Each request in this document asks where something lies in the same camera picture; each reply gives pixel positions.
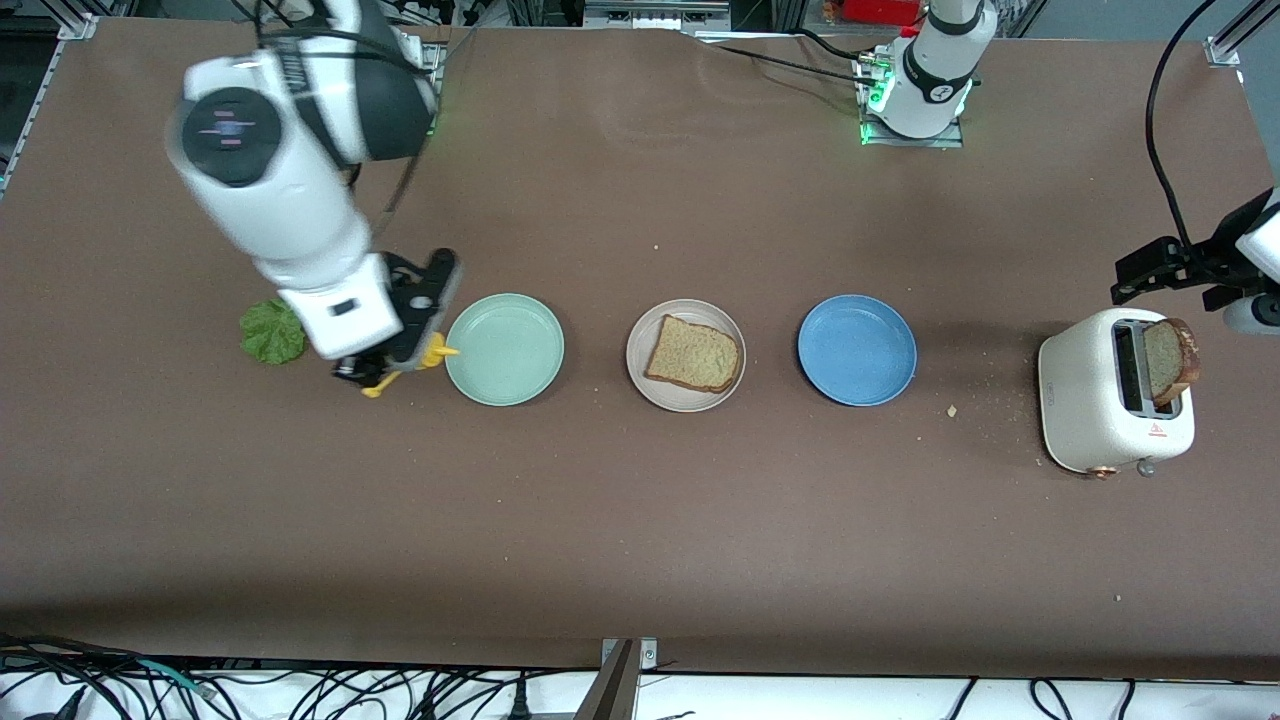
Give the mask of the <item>aluminium frame corner profile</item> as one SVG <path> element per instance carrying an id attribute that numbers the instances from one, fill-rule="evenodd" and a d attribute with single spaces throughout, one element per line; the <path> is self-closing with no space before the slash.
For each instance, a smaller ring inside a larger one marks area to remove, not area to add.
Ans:
<path id="1" fill-rule="evenodd" d="M 137 0 L 36 0 L 58 23 L 58 40 L 86 40 L 106 17 L 133 15 Z"/>
<path id="2" fill-rule="evenodd" d="M 1280 0 L 1247 0 L 1245 5 L 1204 41 L 1211 67 L 1238 67 L 1239 50 L 1274 20 L 1280 20 Z"/>

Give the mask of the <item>white two-slot toaster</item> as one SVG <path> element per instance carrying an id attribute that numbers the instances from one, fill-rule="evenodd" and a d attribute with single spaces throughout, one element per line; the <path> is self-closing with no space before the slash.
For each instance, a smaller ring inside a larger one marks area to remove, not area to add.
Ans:
<path id="1" fill-rule="evenodd" d="M 1196 438 L 1190 388 L 1157 407 L 1149 395 L 1142 332 L 1165 318 L 1142 309 L 1098 311 L 1048 337 L 1037 372 L 1044 447 L 1062 469 L 1106 478 L 1160 462 Z"/>

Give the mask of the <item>red box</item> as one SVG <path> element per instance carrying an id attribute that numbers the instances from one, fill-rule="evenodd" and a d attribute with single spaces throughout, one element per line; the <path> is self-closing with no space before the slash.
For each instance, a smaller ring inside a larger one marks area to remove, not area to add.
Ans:
<path id="1" fill-rule="evenodd" d="M 869 26 L 913 26 L 923 0 L 841 0 L 841 17 Z"/>

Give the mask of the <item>green lettuce leaf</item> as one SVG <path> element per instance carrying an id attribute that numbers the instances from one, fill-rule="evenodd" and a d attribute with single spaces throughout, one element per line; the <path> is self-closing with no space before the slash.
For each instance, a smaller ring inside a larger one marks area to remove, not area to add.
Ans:
<path id="1" fill-rule="evenodd" d="M 248 307 L 239 319 L 239 347 L 261 364 L 284 365 L 307 348 L 300 319 L 282 299 Z"/>

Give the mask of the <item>mint green round plate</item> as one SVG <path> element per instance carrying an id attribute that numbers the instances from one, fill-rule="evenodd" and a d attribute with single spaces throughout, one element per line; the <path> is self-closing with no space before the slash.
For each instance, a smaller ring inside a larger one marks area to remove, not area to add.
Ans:
<path id="1" fill-rule="evenodd" d="M 445 360 L 451 382 L 465 397 L 508 407 L 538 397 L 558 377 L 564 332 L 541 301 L 522 293 L 494 293 L 467 306 L 453 322 Z"/>

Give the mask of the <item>yellow mustard squeeze bottle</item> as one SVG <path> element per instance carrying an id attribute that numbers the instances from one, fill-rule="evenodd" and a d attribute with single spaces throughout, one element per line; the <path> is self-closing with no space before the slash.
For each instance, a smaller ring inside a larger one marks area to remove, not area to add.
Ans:
<path id="1" fill-rule="evenodd" d="M 419 360 L 407 368 L 397 368 L 385 373 L 374 386 L 365 387 L 360 392 L 367 398 L 379 398 L 384 391 L 401 375 L 410 372 L 421 372 L 445 365 L 448 357 L 458 356 L 460 351 L 445 343 L 445 337 L 440 332 L 433 332 L 428 338 L 425 350 Z"/>

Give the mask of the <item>aluminium profile bracket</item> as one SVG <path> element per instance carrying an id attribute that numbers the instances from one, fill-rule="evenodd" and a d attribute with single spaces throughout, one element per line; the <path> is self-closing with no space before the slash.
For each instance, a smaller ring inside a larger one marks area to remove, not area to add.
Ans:
<path id="1" fill-rule="evenodd" d="M 640 675 L 657 661 L 657 638 L 605 638 L 600 670 L 573 720 L 634 720 Z"/>

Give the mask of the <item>brown-crust bread slice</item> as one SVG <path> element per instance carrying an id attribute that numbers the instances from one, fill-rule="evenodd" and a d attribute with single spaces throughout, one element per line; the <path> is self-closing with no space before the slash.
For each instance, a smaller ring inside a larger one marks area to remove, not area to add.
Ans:
<path id="1" fill-rule="evenodd" d="M 655 347 L 643 375 L 705 393 L 723 393 L 739 379 L 742 348 L 710 325 L 663 315 Z"/>
<path id="2" fill-rule="evenodd" d="M 1192 328 L 1165 318 L 1142 332 L 1149 395 L 1157 407 L 1171 405 L 1201 378 L 1201 357 Z"/>

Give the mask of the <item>brown table cover mat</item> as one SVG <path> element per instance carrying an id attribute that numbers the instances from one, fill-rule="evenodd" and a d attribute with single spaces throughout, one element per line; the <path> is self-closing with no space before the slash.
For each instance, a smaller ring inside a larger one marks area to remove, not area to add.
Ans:
<path id="1" fill-rule="evenodd" d="M 1170 231 L 1143 143 L 1158 44 L 989 46 L 945 151 L 864 146 L 832 79 L 663 31 L 480 29 L 384 241 L 454 249 L 454 305 L 540 299 L 530 404 L 444 372 L 380 398 L 264 366 L 273 295 L 164 150 L 243 26 L 119 19 L 58 64 L 0 201 L 0 632 L 141 653 L 677 669 L 1280 679 L 1280 340 L 1194 291 L 1196 439 L 1151 478 L 1044 454 L 1041 342 Z M 910 386 L 818 392 L 820 301 L 888 304 Z M 626 346 L 695 299 L 746 345 L 700 413 Z M 948 416 L 948 406 L 957 409 Z"/>

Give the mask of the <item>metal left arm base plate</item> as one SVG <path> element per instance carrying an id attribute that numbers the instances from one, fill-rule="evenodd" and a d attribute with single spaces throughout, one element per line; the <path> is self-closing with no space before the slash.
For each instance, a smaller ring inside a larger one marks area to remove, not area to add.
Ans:
<path id="1" fill-rule="evenodd" d="M 893 47 L 891 44 L 874 46 L 870 51 L 858 54 L 858 59 L 851 61 L 854 76 L 858 79 L 870 79 L 869 85 L 859 87 L 856 99 L 860 115 L 860 141 L 867 145 L 884 145 L 896 147 L 923 147 L 923 149 L 957 149 L 963 146 L 963 129 L 959 120 L 964 110 L 964 97 L 947 114 L 947 126 L 937 135 L 916 138 L 899 133 L 877 109 L 884 104 L 895 87 L 893 73 Z"/>

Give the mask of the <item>beige round plate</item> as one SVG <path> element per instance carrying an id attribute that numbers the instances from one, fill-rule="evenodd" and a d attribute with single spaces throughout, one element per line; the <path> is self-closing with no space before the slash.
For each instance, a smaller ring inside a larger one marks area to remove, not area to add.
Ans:
<path id="1" fill-rule="evenodd" d="M 710 325 L 731 334 L 742 348 L 742 365 L 733 386 L 723 393 L 714 395 L 645 378 L 643 373 L 657 345 L 663 315 Z M 625 356 L 632 383 L 654 405 L 675 413 L 700 413 L 723 402 L 736 389 L 744 372 L 746 345 L 737 324 L 719 307 L 695 299 L 676 299 L 658 304 L 640 316 L 630 333 Z"/>

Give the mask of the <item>blue round plate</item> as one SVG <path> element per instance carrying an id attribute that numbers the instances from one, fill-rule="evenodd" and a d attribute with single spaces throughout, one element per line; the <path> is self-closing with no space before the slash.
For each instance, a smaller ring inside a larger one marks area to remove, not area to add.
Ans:
<path id="1" fill-rule="evenodd" d="M 818 302 L 803 319 L 796 350 L 809 383 L 851 407 L 899 397 L 918 364 L 916 341 L 905 319 L 888 304 L 855 293 Z"/>

